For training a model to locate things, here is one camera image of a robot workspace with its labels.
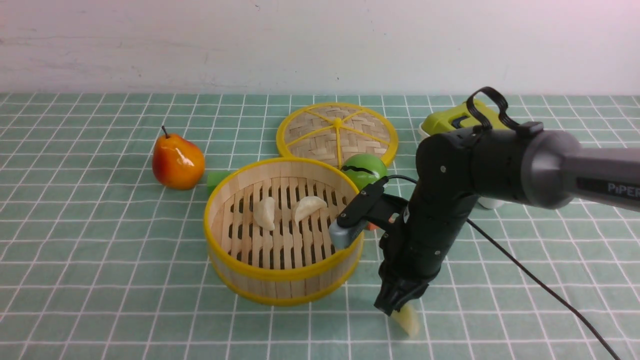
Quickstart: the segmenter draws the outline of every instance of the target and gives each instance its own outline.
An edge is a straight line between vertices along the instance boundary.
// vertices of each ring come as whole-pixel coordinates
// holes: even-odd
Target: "green block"
[[[224,180],[227,176],[229,176],[233,171],[230,170],[219,170],[209,172],[207,175],[207,193],[211,195],[213,190]]]

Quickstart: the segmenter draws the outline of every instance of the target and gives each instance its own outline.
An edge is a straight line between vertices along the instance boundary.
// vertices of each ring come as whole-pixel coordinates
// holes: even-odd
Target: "wooden slat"
[[[291,215],[291,209],[287,204],[287,193],[289,192],[289,178],[280,178],[280,191],[282,193],[282,237],[283,237],[283,249],[284,249],[284,268],[292,268],[291,249],[293,248],[293,235],[289,232],[289,222],[293,221]]]
[[[253,193],[253,185],[244,188],[243,194],[243,214],[242,214],[242,256],[241,261],[249,263],[249,250],[252,247],[252,240],[249,237],[249,225],[252,222],[253,213],[249,211],[249,200]]]
[[[260,189],[262,188],[262,183],[253,184],[253,203],[251,204],[251,208],[255,210],[255,205],[260,202]],[[260,250],[262,249],[263,236],[260,235],[260,226],[253,221],[253,211],[251,211],[251,223],[253,225],[253,236],[251,238],[251,264],[252,266],[259,267],[260,264]]]
[[[263,281],[262,290],[267,297],[270,297],[272,299],[276,299],[278,297],[278,293],[276,291],[276,283],[274,281]]]
[[[237,192],[234,195],[234,219],[233,230],[231,231],[231,256],[233,256],[234,259],[242,249],[242,240],[238,238],[238,226],[242,224],[243,218],[243,215],[240,213],[240,200],[242,197],[242,192]]]
[[[325,187],[326,190],[326,197],[327,197],[327,206],[329,209],[329,217],[330,220],[333,221],[335,220],[335,218],[338,216],[338,214],[340,213],[340,204],[342,204],[341,198],[339,197],[340,195],[336,192],[335,194],[335,201],[336,201],[336,205],[333,204],[333,196],[332,196],[332,192],[334,192],[335,190],[331,187],[331,186],[326,186]],[[329,228],[327,227],[326,230],[326,235],[329,235]],[[331,237],[329,236],[329,242],[325,243],[325,250],[328,249],[329,251],[326,253],[327,256],[331,256]]]
[[[318,191],[318,183],[315,181],[309,181],[307,183],[309,187],[309,196],[322,196],[322,190]],[[314,254],[316,257],[316,263],[322,261],[322,246],[324,238],[322,236],[322,228],[318,227],[318,218],[320,213],[316,211],[311,214],[311,231],[313,233]]]
[[[254,293],[260,297],[264,297],[266,294],[262,283],[262,280],[249,279],[247,281],[247,284],[249,285],[249,292]]]
[[[308,196],[308,193],[305,191],[305,185],[307,185],[307,180],[304,178],[299,178],[298,189],[300,190],[300,198]],[[307,266],[311,265],[311,259],[312,259],[311,244],[313,244],[313,242],[314,242],[314,236],[311,229],[309,229],[308,219],[303,219],[302,220],[302,247],[303,247],[303,252],[305,254],[305,262]]]
[[[262,198],[269,197],[269,187],[271,187],[271,179],[263,180],[262,182]],[[269,254],[273,249],[273,235],[267,229],[262,230],[262,267],[265,269],[271,268],[271,257]]]
[[[233,205],[235,201],[235,196],[231,196],[229,200],[225,202],[223,211],[223,219],[222,219],[222,236],[221,236],[221,246],[222,249],[228,253],[231,251],[231,246],[233,242],[233,236],[229,237],[229,226],[232,226],[234,223],[234,214],[230,211],[231,205]]]
[[[281,204],[278,203],[278,189],[280,188],[280,178],[276,177],[271,180],[271,191],[273,198],[276,200],[274,221],[276,229],[273,231],[273,268],[280,269],[280,249],[284,246],[284,239],[280,234],[280,222],[282,221]]]
[[[295,280],[291,281],[291,297],[303,297],[305,296],[305,281],[304,280]]]
[[[218,213],[213,217],[213,221],[211,222],[209,229],[211,230],[211,234],[215,239],[222,239],[223,233],[222,229],[224,228],[224,217],[225,212],[224,209],[218,211]]]
[[[298,189],[298,196],[300,196],[299,182],[297,177],[289,178],[289,196],[291,198],[291,209],[294,209],[298,203],[296,198],[296,189]],[[293,221],[294,213],[292,211],[291,218]],[[302,267],[302,233],[300,232],[300,224],[297,222],[292,223],[293,226],[293,253],[295,268]]]
[[[252,289],[249,287],[249,282],[251,281],[251,279],[249,279],[248,277],[244,276],[243,274],[239,274],[237,272],[234,272],[234,278],[236,279],[236,285],[238,288],[240,288],[240,290],[243,291],[251,291]]]
[[[334,208],[335,206],[333,206],[333,204],[331,203],[331,193],[327,190],[326,186],[323,183],[316,183],[316,186],[318,188],[318,197],[324,199],[325,192],[327,195],[327,198],[325,200],[327,208],[320,211],[319,217],[321,229],[320,231],[322,232],[323,237],[322,245],[324,248],[324,257],[328,258],[329,256],[331,256],[331,237],[329,236],[329,228],[326,225],[326,217],[330,214],[332,208]]]

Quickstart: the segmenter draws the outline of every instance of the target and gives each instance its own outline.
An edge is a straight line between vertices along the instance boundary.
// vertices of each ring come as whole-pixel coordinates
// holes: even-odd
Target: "orange object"
[[[199,147],[178,134],[164,135],[156,140],[152,168],[156,179],[168,188],[192,189],[204,174],[204,155]]]
[[[396,221],[396,218],[394,218],[394,217],[389,218],[389,222],[391,224],[393,224],[395,221]],[[374,231],[374,230],[377,230],[379,228],[380,228],[379,226],[377,226],[376,224],[371,223],[371,222],[367,223],[367,227],[366,227],[366,229],[369,230],[369,231]]]

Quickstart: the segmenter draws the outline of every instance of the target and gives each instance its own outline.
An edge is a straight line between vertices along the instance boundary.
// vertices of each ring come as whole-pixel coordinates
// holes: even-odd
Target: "grid pattern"
[[[207,169],[277,155],[283,118],[312,103],[367,106],[396,127],[392,173],[417,177],[417,128],[464,96],[0,94],[0,354],[15,359],[608,359],[573,315],[466,226],[415,305],[407,341],[377,312],[381,252],[329,297],[272,308],[238,298],[207,262],[207,191],[151,172],[164,124]],[[640,97],[510,96],[509,114],[586,146],[640,146]],[[388,192],[408,198],[412,184]],[[475,220],[581,310],[624,359],[640,358],[640,214],[575,200]]]

